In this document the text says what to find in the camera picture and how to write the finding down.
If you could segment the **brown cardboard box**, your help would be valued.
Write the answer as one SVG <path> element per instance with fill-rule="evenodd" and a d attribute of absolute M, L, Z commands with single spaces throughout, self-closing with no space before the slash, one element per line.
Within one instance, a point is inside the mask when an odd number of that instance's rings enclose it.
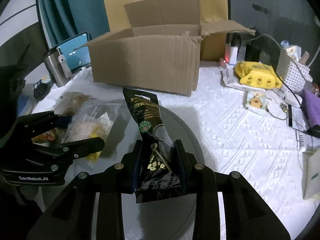
<path fill-rule="evenodd" d="M 125 10 L 128 29 L 87 43 L 95 82 L 189 96 L 197 88 L 205 37 L 254 34 L 231 20 L 201 23 L 199 0 L 143 0 Z"/>

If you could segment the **teal curtain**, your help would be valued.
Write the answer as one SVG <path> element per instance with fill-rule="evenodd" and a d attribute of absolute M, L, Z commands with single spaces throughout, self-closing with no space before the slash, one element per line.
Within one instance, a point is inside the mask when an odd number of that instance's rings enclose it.
<path fill-rule="evenodd" d="M 80 33 L 91 39 L 110 31 L 104 0 L 36 0 L 47 47 Z"/>

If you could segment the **tablet with blue screen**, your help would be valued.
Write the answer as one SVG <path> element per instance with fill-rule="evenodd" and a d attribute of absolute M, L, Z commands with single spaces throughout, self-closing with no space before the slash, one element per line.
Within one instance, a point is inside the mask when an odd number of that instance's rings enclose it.
<path fill-rule="evenodd" d="M 58 51 L 64 55 L 71 71 L 91 65 L 89 50 L 85 46 L 88 41 L 88 33 L 83 32 L 57 45 Z"/>

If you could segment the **white charger plug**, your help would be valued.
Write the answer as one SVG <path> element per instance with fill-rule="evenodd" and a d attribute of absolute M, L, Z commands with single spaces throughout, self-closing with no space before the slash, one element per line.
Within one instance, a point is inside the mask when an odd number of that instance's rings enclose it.
<path fill-rule="evenodd" d="M 231 46 L 230 43 L 227 43 L 225 45 L 225 56 L 224 59 L 228 64 L 235 65 L 236 59 L 238 55 L 238 47 L 237 46 Z"/>

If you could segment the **clear plastic snack bag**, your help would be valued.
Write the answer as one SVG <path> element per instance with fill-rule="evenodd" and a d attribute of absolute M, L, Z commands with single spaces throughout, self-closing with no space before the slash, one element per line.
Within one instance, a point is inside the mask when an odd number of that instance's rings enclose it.
<path fill-rule="evenodd" d="M 71 118 L 62 133 L 61 142 L 74 142 L 100 137 L 107 140 L 116 122 L 123 100 L 100 100 L 80 92 L 63 93 L 54 113 Z"/>

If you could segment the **purple cloth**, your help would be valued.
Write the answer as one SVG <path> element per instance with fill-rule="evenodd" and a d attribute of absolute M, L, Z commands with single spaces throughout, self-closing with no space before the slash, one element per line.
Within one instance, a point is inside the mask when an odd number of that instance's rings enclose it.
<path fill-rule="evenodd" d="M 303 89 L 301 91 L 303 98 L 303 109 L 307 114 L 310 127 L 319 128 L 319 101 L 320 98 L 310 91 Z"/>

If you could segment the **steel travel mug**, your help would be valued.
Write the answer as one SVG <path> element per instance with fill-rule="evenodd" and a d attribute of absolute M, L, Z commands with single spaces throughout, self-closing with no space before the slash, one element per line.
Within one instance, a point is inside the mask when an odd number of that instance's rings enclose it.
<path fill-rule="evenodd" d="M 49 49 L 44 54 L 44 65 L 48 70 L 50 78 L 57 85 L 66 85 L 71 77 L 71 70 L 67 66 L 65 56 L 59 53 L 56 47 Z"/>

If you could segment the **white perforated basket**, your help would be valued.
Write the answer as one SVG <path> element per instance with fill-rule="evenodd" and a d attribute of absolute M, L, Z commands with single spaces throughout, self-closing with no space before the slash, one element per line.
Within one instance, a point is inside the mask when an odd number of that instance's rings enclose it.
<path fill-rule="evenodd" d="M 308 67 L 291 59 L 285 50 L 280 51 L 276 73 L 293 92 L 300 92 L 306 81 L 312 82 L 309 72 Z"/>

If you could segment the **small cartoon tissue pack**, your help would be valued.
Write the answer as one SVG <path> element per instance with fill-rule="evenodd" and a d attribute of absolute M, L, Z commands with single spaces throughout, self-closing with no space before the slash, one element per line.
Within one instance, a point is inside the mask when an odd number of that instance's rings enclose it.
<path fill-rule="evenodd" d="M 243 106 L 258 115 L 266 114 L 267 97 L 264 90 L 250 90 L 244 93 Z"/>

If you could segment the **round grey tray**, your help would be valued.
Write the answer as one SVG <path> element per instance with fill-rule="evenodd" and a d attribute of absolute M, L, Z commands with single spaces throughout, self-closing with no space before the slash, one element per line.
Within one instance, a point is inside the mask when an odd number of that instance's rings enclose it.
<path fill-rule="evenodd" d="M 176 108 L 161 108 L 161 119 L 172 141 L 181 140 L 185 152 L 204 162 L 195 133 Z M 140 185 L 137 193 L 122 195 L 125 239 L 192 239 L 196 195 L 186 194 L 178 181 L 170 185 Z"/>

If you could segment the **black coffee bean bag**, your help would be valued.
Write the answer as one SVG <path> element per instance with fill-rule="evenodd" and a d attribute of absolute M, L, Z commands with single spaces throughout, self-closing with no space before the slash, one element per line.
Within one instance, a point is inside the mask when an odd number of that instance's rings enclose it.
<path fill-rule="evenodd" d="M 174 163 L 175 146 L 163 124 L 157 96 L 129 88 L 123 88 L 123 96 L 143 142 L 135 170 L 136 202 L 182 196 Z"/>

